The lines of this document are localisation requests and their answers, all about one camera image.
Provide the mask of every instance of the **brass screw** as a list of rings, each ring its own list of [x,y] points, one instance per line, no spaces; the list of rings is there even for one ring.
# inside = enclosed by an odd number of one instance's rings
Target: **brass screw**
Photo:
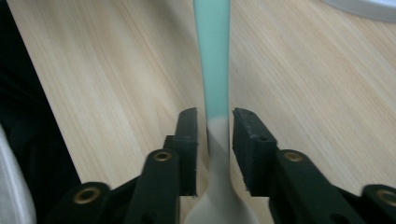
[[[159,152],[154,155],[156,161],[169,161],[172,158],[172,154],[169,152]]]
[[[295,152],[285,153],[285,158],[289,161],[302,161],[304,158]]]
[[[389,204],[390,206],[396,207],[396,193],[385,189],[379,189],[376,195],[382,202]]]
[[[80,190],[74,196],[74,202],[78,204],[91,203],[100,196],[100,190],[97,187],[88,187]]]

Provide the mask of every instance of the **light wood tabletop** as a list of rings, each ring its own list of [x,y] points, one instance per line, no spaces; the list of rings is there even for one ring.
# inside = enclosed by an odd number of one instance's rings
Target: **light wood tabletop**
[[[9,0],[83,182],[139,175],[199,114],[198,193],[207,185],[205,108],[192,1]],[[232,1],[230,105],[257,113],[280,148],[300,150],[334,185],[396,187],[396,24],[319,0]],[[267,200],[237,192],[272,223]],[[181,219],[198,201],[183,198]]]

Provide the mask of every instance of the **screw hole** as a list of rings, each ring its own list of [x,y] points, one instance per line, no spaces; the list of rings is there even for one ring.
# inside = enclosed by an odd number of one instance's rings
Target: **screw hole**
[[[169,161],[172,158],[172,154],[169,152],[159,152],[154,155],[156,161]]]
[[[380,189],[376,192],[376,195],[378,198],[384,202],[387,203],[390,206],[395,206],[396,207],[396,194],[385,189]]]
[[[288,161],[302,161],[304,159],[301,155],[294,152],[287,152],[284,156]]]
[[[346,217],[336,213],[330,214],[330,220],[336,224],[349,224],[349,220]]]
[[[80,190],[74,197],[74,202],[78,204],[91,203],[100,196],[100,190],[97,187],[89,187]]]

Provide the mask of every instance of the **light green handle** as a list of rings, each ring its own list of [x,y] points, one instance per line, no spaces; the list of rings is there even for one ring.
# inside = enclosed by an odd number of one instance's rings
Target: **light green handle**
[[[230,1],[194,0],[206,119],[228,116]]]

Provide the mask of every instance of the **wood grain surface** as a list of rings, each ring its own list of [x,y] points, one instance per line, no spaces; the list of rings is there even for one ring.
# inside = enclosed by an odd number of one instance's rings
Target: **wood grain surface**
[[[9,0],[82,181],[140,174],[198,107],[198,187],[207,185],[205,111],[192,1]],[[334,185],[396,187],[396,24],[319,0],[232,1],[230,104],[252,110],[280,148],[308,155]],[[261,223],[232,160],[237,191]],[[197,202],[182,199],[181,219]]]

